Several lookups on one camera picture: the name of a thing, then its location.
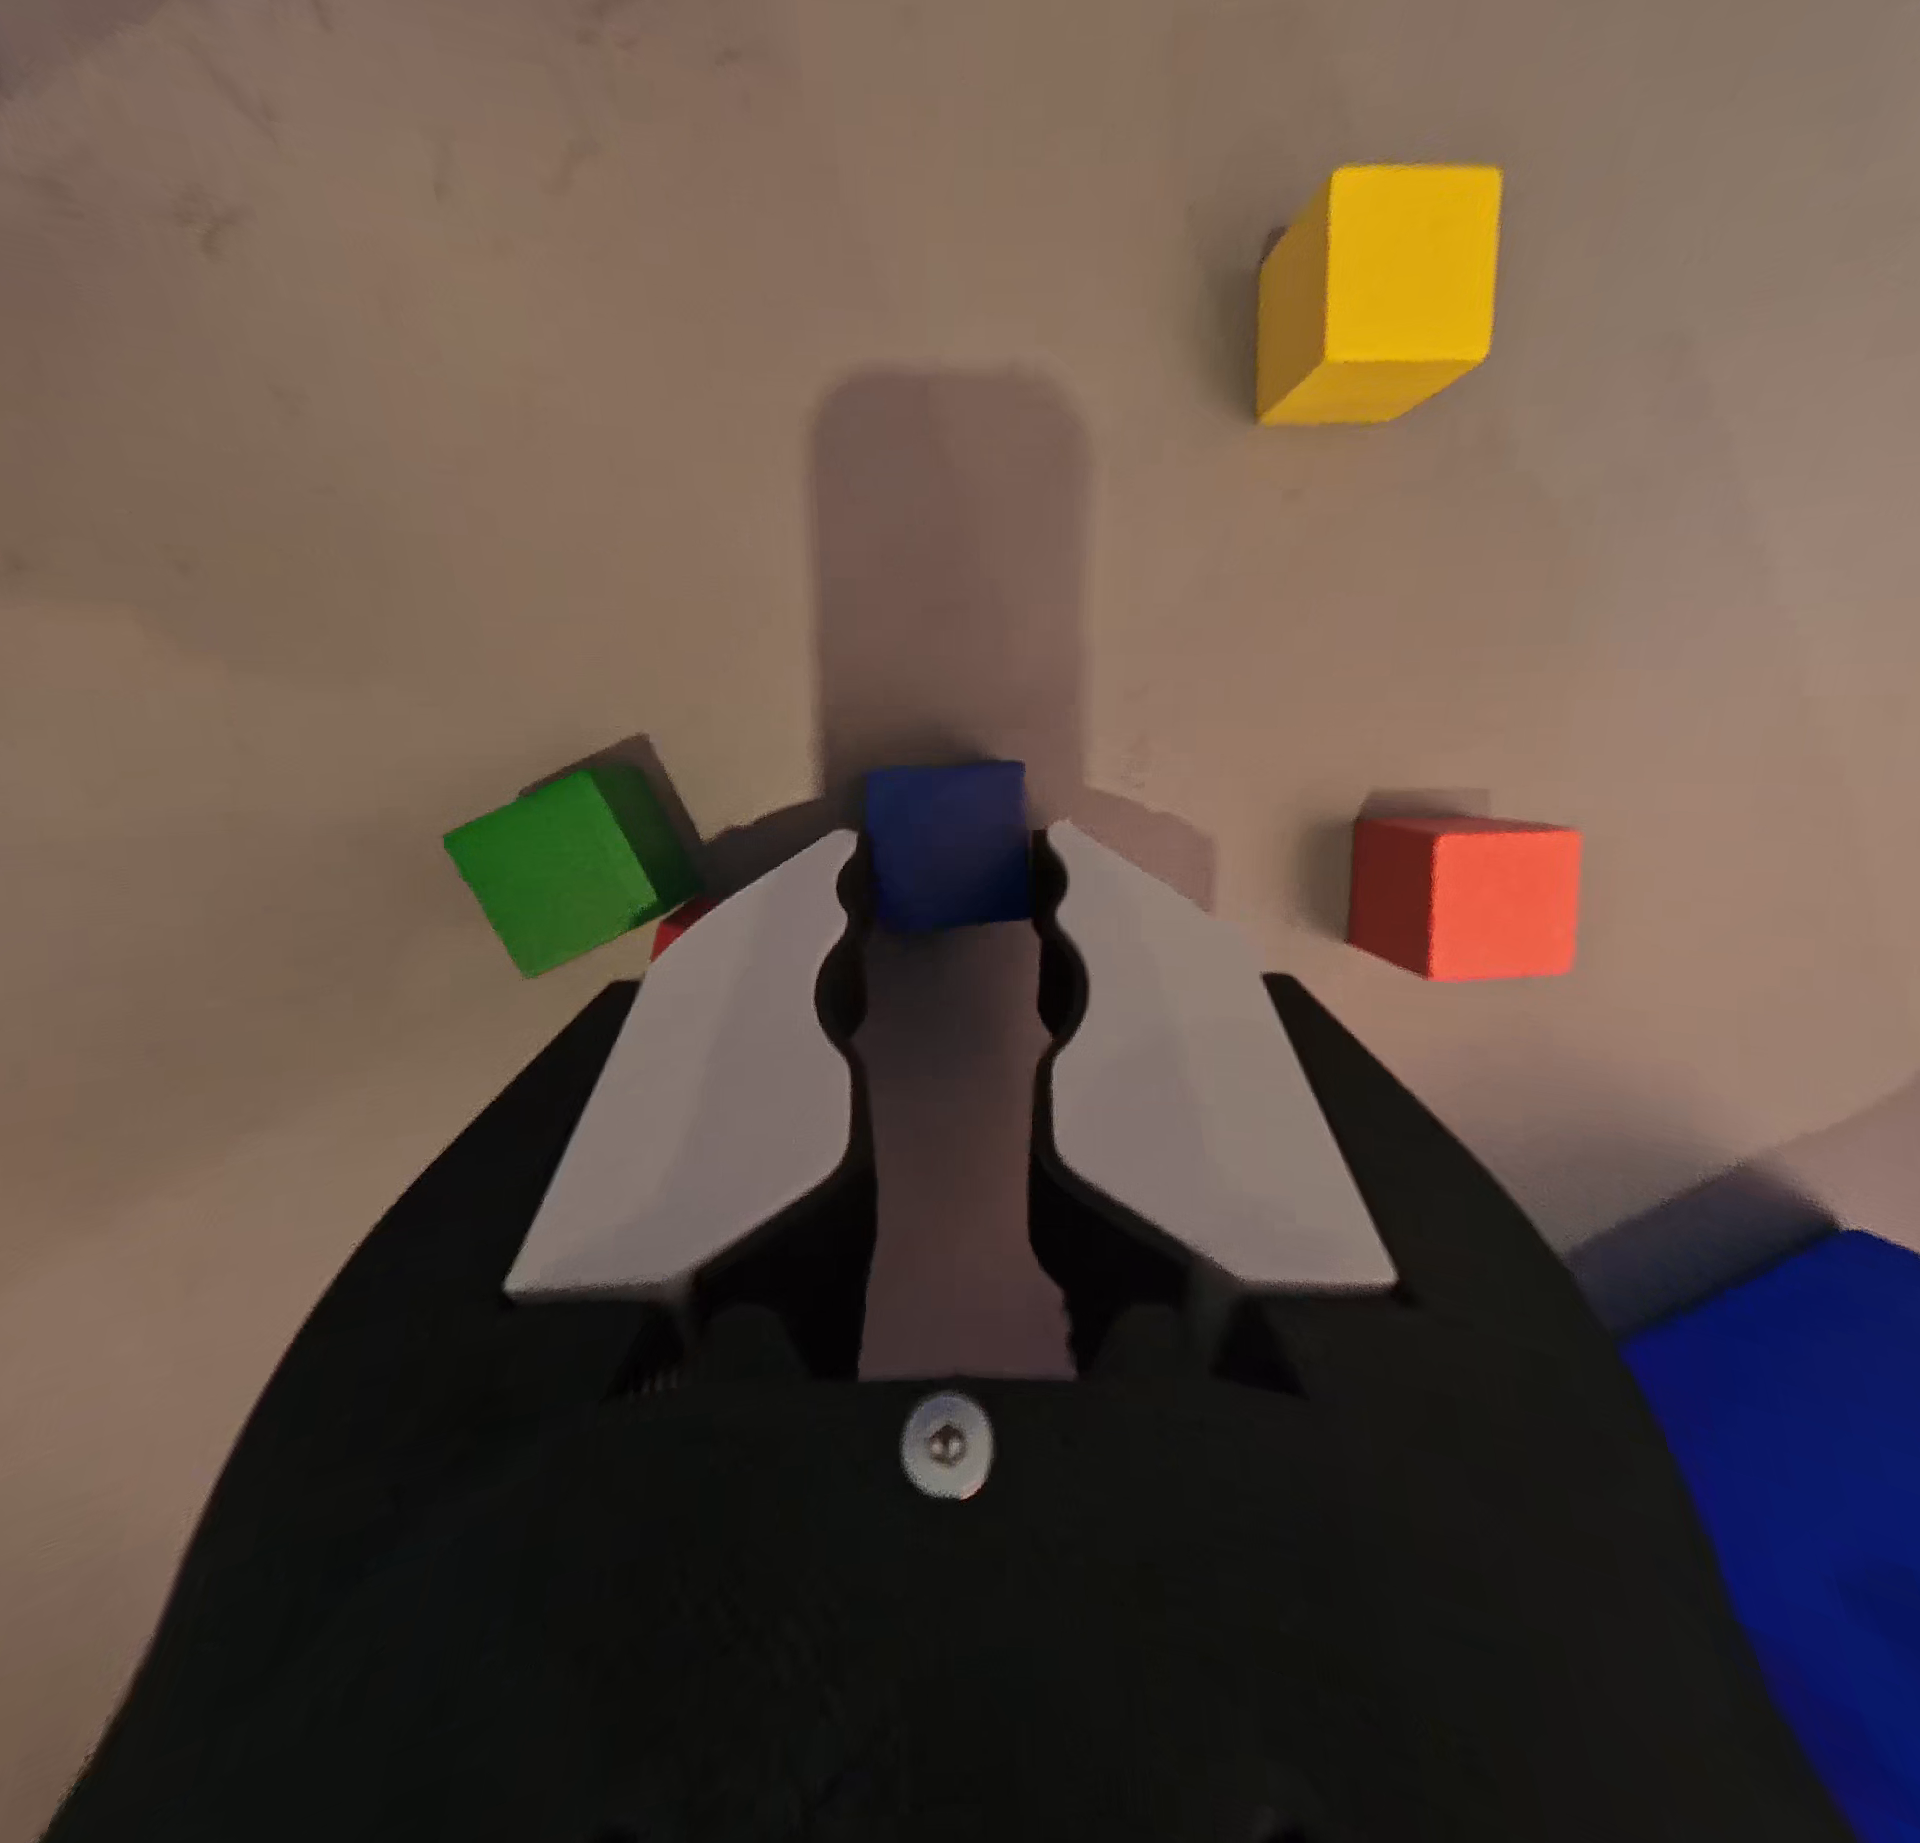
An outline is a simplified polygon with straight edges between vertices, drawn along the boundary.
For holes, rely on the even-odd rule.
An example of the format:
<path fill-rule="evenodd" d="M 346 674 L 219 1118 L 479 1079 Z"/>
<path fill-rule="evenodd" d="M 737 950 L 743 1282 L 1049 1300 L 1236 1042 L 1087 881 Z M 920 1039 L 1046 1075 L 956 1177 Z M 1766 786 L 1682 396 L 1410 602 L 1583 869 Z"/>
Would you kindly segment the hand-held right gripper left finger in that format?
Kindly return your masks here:
<path fill-rule="evenodd" d="M 871 863 L 828 830 L 643 975 L 505 1276 L 515 1303 L 772 1311 L 859 1350 L 872 1276 Z"/>

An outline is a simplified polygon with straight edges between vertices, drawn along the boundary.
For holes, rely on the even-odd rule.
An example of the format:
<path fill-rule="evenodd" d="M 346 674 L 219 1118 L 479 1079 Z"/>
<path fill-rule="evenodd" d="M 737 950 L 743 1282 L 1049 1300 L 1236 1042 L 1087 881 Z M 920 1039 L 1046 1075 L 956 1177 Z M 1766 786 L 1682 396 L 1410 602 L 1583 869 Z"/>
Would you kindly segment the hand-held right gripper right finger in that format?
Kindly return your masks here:
<path fill-rule="evenodd" d="M 1400 1269 L 1253 946 L 1082 826 L 1034 841 L 1025 1225 L 1069 1348 L 1138 1307 L 1218 1350 L 1238 1303 L 1388 1300 Z"/>

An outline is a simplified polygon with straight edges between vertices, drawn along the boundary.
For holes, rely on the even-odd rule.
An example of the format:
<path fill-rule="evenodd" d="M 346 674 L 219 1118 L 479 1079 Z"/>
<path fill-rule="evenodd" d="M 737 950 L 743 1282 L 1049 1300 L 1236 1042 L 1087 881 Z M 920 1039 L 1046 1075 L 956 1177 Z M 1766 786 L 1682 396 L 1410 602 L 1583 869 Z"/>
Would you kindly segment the green wooden cube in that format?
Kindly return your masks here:
<path fill-rule="evenodd" d="M 442 837 L 518 975 L 569 966 L 690 904 L 706 885 L 652 776 L 584 767 Z"/>

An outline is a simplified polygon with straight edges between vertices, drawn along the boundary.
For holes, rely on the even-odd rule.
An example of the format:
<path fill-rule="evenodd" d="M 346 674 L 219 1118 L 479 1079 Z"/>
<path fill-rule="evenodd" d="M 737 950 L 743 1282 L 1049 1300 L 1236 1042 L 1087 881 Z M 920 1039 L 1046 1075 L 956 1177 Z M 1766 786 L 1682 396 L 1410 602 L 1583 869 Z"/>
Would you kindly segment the blue wooden cube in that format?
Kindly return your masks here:
<path fill-rule="evenodd" d="M 864 776 L 864 830 L 893 936 L 1031 917 L 1022 760 L 880 767 Z"/>

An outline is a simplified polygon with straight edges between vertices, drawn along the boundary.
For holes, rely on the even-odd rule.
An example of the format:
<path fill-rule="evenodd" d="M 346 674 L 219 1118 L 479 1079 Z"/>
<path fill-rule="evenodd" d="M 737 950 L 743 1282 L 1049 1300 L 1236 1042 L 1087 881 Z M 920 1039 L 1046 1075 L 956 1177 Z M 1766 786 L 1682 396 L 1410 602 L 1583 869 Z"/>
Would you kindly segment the orange wooden cube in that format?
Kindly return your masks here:
<path fill-rule="evenodd" d="M 1487 818 L 1360 818 L 1347 943 L 1429 982 L 1566 975 L 1583 837 Z"/>

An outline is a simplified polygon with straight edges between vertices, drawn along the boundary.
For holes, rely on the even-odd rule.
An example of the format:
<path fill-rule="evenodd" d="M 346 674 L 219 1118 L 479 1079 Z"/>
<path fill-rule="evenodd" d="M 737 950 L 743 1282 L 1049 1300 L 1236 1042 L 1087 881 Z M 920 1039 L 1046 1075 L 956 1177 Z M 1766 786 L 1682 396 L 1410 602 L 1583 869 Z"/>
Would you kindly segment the blue plastic bin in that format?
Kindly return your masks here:
<path fill-rule="evenodd" d="M 1916 1253 L 1832 1232 L 1621 1353 L 1820 1781 L 1916 1840 Z"/>

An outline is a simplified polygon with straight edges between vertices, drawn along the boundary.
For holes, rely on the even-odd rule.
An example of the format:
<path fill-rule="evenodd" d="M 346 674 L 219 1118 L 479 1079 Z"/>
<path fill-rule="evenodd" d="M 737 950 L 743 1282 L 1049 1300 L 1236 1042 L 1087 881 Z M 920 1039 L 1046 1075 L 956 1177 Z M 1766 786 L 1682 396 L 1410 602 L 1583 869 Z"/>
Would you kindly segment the yellow wooden cube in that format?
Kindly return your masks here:
<path fill-rule="evenodd" d="M 1391 424 L 1492 348 L 1502 168 L 1343 166 L 1260 264 L 1263 428 Z"/>

